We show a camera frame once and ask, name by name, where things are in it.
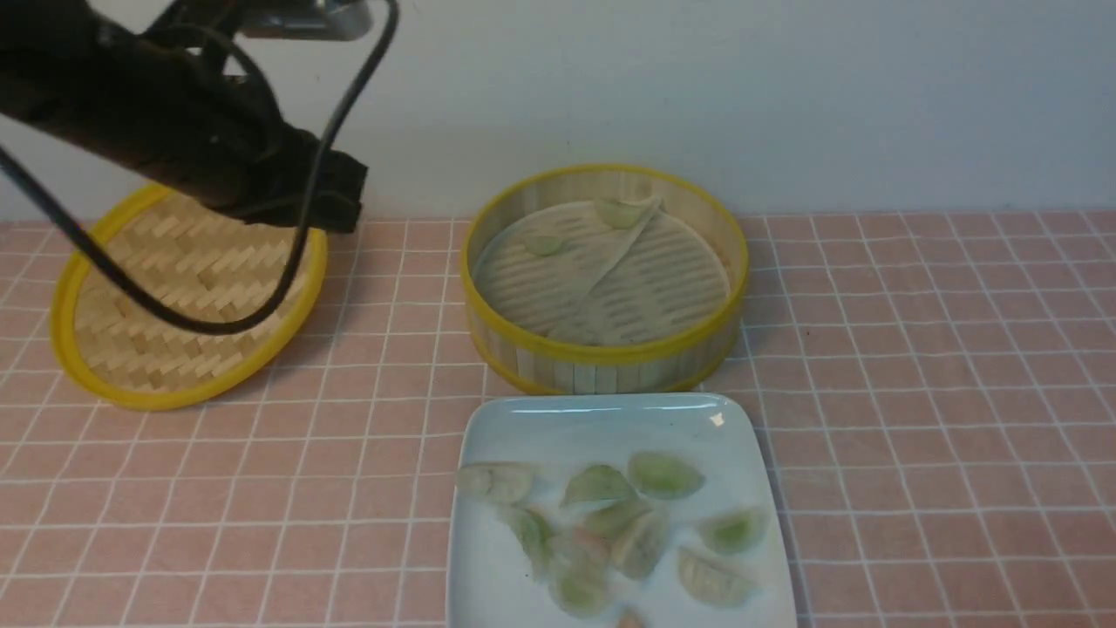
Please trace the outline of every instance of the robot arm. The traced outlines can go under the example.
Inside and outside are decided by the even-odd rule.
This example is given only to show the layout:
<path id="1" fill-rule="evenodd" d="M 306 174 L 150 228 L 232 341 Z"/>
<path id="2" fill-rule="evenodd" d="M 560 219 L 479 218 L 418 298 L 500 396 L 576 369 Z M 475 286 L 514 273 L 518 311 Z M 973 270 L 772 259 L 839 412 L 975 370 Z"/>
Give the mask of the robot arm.
<path id="1" fill-rule="evenodd" d="M 142 33 L 86 0 L 2 0 L 0 114 L 213 211 L 291 226 L 319 141 L 282 119 L 232 38 L 354 39 L 369 28 L 364 0 L 175 0 Z M 224 75 L 230 55 L 247 76 Z M 366 171 L 328 151 L 309 224 L 352 232 Z"/>

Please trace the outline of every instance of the white wall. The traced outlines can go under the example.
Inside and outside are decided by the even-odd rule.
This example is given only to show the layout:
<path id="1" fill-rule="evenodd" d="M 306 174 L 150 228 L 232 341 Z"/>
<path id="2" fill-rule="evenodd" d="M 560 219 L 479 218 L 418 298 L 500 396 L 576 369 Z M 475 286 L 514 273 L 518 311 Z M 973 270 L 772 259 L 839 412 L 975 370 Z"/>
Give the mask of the white wall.
<path id="1" fill-rule="evenodd" d="M 470 214 L 585 161 L 742 211 L 1116 205 L 1114 0 L 402 2 L 339 142 L 367 215 Z M 96 4 L 141 28 L 163 2 Z M 317 132 L 371 41 L 246 46 Z M 7 120 L 0 142 L 86 215 L 137 184 Z M 30 215 L 0 182 L 0 216 Z"/>

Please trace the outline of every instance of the countertop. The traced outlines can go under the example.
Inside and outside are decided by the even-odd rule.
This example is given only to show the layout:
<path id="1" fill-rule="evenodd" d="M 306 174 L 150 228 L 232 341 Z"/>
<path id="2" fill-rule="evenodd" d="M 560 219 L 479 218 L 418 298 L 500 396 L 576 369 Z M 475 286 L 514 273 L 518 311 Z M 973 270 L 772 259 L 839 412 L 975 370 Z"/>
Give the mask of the countertop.
<path id="1" fill-rule="evenodd" d="M 764 445 L 799 625 L 1116 626 L 1116 212 L 742 223 L 703 388 Z M 466 335 L 465 226 L 333 238 L 270 368 L 151 415 L 60 375 L 68 247 L 0 226 L 0 626 L 443 626 L 462 433 L 514 394 Z"/>

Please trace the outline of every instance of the yellow rim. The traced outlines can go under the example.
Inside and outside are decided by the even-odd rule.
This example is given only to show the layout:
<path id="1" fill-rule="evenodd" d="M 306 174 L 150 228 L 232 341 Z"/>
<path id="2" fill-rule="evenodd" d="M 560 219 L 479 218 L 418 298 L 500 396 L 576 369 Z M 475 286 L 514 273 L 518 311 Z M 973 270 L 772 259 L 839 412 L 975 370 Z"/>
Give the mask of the yellow rim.
<path id="1" fill-rule="evenodd" d="M 171 190 L 162 185 L 148 185 L 135 192 L 102 218 L 90 229 L 89 234 L 98 243 L 104 244 L 136 214 L 163 200 L 170 193 Z M 112 404 L 133 410 L 173 410 L 212 399 L 262 369 L 298 332 L 321 290 L 321 282 L 326 276 L 326 242 L 325 233 L 316 229 L 310 231 L 304 258 L 304 262 L 308 264 L 306 284 L 294 307 L 263 345 L 229 373 L 201 386 L 166 394 L 135 393 L 109 385 L 98 378 L 83 360 L 77 348 L 77 340 L 74 337 L 74 317 L 81 282 L 93 267 L 85 255 L 75 252 L 58 277 L 58 287 L 55 289 L 55 298 L 50 308 L 50 341 L 58 364 L 62 371 L 81 388 Z"/>
<path id="2" fill-rule="evenodd" d="M 737 240 L 738 245 L 743 251 L 744 267 L 740 276 L 737 277 L 734 283 L 729 290 L 729 298 L 719 307 L 711 316 L 694 326 L 693 328 L 670 338 L 663 340 L 657 340 L 654 342 L 647 342 L 643 345 L 633 345 L 628 347 L 581 347 L 578 345 L 569 345 L 565 342 L 557 342 L 538 335 L 533 335 L 522 328 L 519 328 L 500 317 L 499 313 L 488 302 L 481 298 L 480 292 L 477 290 L 475 283 L 473 283 L 473 277 L 471 271 L 471 264 L 469 261 L 469 242 L 473 240 L 477 225 L 483 222 L 484 218 L 489 212 L 493 211 L 500 203 L 502 203 L 508 196 L 514 194 L 516 192 L 533 185 L 535 183 L 542 181 L 545 178 L 550 178 L 552 176 L 558 176 L 561 174 L 571 174 L 575 172 L 594 172 L 602 170 L 614 170 L 623 172 L 635 172 L 639 174 L 647 174 L 655 176 L 657 178 L 663 178 L 670 181 L 675 185 L 685 187 L 691 192 L 701 196 L 702 200 L 710 203 L 716 211 L 721 212 L 725 218 L 728 218 L 729 223 L 732 224 L 733 235 Z M 472 224 L 469 226 L 469 233 L 465 236 L 465 245 L 462 247 L 461 251 L 461 278 L 465 287 L 465 300 L 469 306 L 477 311 L 478 316 L 484 323 L 491 328 L 497 334 L 508 338 L 516 346 L 547 358 L 554 360 L 560 360 L 565 363 L 581 363 L 589 365 L 600 365 L 600 366 L 616 366 L 616 365 L 631 365 L 634 363 L 645 363 L 652 360 L 662 360 L 663 358 L 668 358 L 682 351 L 683 349 L 690 348 L 695 344 L 700 342 L 702 339 L 715 334 L 718 330 L 722 329 L 729 319 L 735 316 L 735 311 L 739 307 L 739 301 L 743 297 L 744 289 L 748 286 L 748 242 L 744 240 L 744 233 L 740 230 L 740 225 L 737 223 L 735 216 L 724 209 L 712 194 L 705 190 L 679 178 L 677 176 L 666 174 L 664 172 L 658 172 L 657 170 L 652 170 L 650 167 L 641 167 L 637 165 L 627 165 L 622 163 L 589 163 L 581 165 L 573 165 L 569 167 L 559 167 L 557 170 L 551 170 L 549 172 L 543 172 L 526 178 L 516 183 L 514 185 L 508 187 L 500 195 L 496 196 L 488 204 L 481 209 L 477 218 L 473 219 Z M 488 360 L 490 365 L 496 368 L 496 361 Z M 509 378 L 510 380 L 518 380 L 517 377 Z"/>
<path id="3" fill-rule="evenodd" d="M 530 380 L 525 380 L 523 378 L 519 377 L 518 374 L 511 373 L 510 370 L 508 370 L 507 367 L 500 364 L 500 361 L 496 359 L 496 356 L 492 356 L 492 354 L 488 350 L 488 348 L 484 347 L 484 345 L 480 340 L 478 340 L 477 335 L 473 334 L 472 330 L 470 330 L 469 338 L 472 339 L 473 347 L 477 348 L 477 354 L 480 355 L 481 359 L 488 363 L 489 367 L 491 367 L 492 370 L 496 371 L 498 376 L 507 380 L 508 384 L 510 384 L 511 386 L 518 388 L 521 393 L 526 393 L 527 395 L 569 395 L 569 392 L 561 392 L 554 388 L 547 388 L 545 386 L 535 384 Z M 718 370 L 718 368 L 721 367 L 724 360 L 729 357 L 729 354 L 732 352 L 732 347 L 735 344 L 737 344 L 737 337 L 734 336 L 732 337 L 732 340 L 728 345 L 725 345 L 721 354 L 718 355 L 716 359 L 710 363 L 708 367 L 699 371 L 692 378 L 682 380 L 681 383 L 667 388 L 665 393 L 681 393 L 684 390 L 690 390 L 693 387 L 705 381 L 705 378 L 712 376 L 713 371 Z"/>

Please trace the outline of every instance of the white plate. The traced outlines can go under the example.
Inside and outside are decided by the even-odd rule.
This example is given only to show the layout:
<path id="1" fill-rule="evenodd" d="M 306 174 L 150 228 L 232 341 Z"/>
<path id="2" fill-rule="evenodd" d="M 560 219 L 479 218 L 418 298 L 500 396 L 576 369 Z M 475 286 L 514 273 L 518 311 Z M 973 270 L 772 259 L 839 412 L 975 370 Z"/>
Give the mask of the white plate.
<path id="1" fill-rule="evenodd" d="M 539 506 L 556 526 L 564 528 L 577 519 L 558 509 L 566 481 L 594 463 L 626 470 L 628 457 L 641 451 L 675 453 L 693 462 L 708 480 L 693 496 L 670 503 L 676 524 L 671 545 L 643 586 L 612 573 L 610 582 L 623 602 L 639 611 L 647 628 L 795 628 L 787 552 L 763 458 L 748 415 L 730 399 L 676 394 L 490 402 L 469 423 L 461 464 L 520 461 L 540 465 L 542 477 L 526 503 Z M 747 505 L 766 508 L 771 523 L 759 547 L 731 562 L 759 586 L 759 592 L 739 609 L 702 606 L 677 581 L 676 548 L 704 552 L 685 523 Z M 531 581 L 516 538 L 492 509 L 460 493 L 454 499 L 448 628 L 612 627 L 622 607 L 616 603 L 590 620 L 562 613 L 546 584 Z"/>

